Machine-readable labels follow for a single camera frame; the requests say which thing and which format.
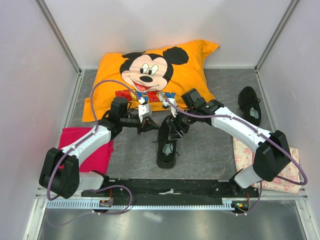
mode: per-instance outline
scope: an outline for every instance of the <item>white wall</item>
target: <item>white wall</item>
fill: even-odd
[[[0,239],[20,240],[76,73],[34,0],[0,2]]]
[[[46,0],[81,68],[110,52],[195,39],[221,45],[207,68],[255,66],[290,0]]]
[[[320,223],[320,1],[300,1],[260,71],[278,128],[297,147]]]

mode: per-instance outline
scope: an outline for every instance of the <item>enclosure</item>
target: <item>enclosure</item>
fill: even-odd
[[[1,239],[320,239],[319,10],[316,0],[2,2]],[[219,45],[204,62],[207,89],[241,116],[239,93],[253,87],[260,99],[260,128],[285,133],[289,146],[298,149],[307,185],[297,194],[264,189],[246,216],[187,196],[190,203],[179,207],[155,200],[151,208],[136,206],[121,215],[92,214],[52,226],[88,212],[82,203],[102,199],[77,191],[67,200],[58,198],[65,206],[57,207],[48,201],[39,177],[63,128],[94,127],[82,119],[103,56],[200,39]],[[152,118],[160,126],[169,114],[154,111]],[[156,164],[157,136],[124,128],[113,140],[106,174],[116,183],[136,179],[200,186],[229,180],[238,170],[235,140],[221,129],[192,125],[177,141],[180,156],[171,169]],[[246,198],[221,200],[224,205]]]

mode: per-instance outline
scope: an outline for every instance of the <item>mickey mouse ear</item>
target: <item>mickey mouse ear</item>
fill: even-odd
[[[174,46],[163,52],[164,59],[174,65],[186,64],[189,56],[181,47]]]
[[[143,52],[131,52],[131,53],[127,53],[127,54],[122,55],[122,57],[124,59],[136,59],[136,58],[140,57],[144,52],[145,51],[143,51]]]

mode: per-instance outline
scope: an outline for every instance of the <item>beige cloth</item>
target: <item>beige cloth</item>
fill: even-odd
[[[241,169],[244,169],[252,165],[252,150],[235,137],[233,138],[233,152],[237,172]],[[290,153],[293,159],[296,160],[296,162],[299,164],[298,149],[290,147]],[[279,176],[285,177],[295,182],[300,182],[299,170],[292,162],[290,162],[279,173]],[[301,186],[292,184],[290,182],[276,177],[272,182],[262,181],[262,188],[268,190],[275,190],[279,192],[297,194]]]

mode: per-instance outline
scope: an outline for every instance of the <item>orange pillow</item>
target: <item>orange pillow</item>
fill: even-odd
[[[177,104],[186,107],[181,95],[190,89],[197,89],[206,101],[214,98],[207,88],[204,62],[218,44],[206,40],[195,40],[178,46],[164,47],[145,52],[107,53],[101,59],[93,85],[102,80],[112,79],[128,85],[144,97],[152,111],[163,111],[164,97],[175,98]],[[98,119],[110,109],[115,97],[126,97],[131,108],[139,102],[124,86],[106,82],[96,88],[93,107]],[[84,100],[82,121],[94,121],[90,98]]]

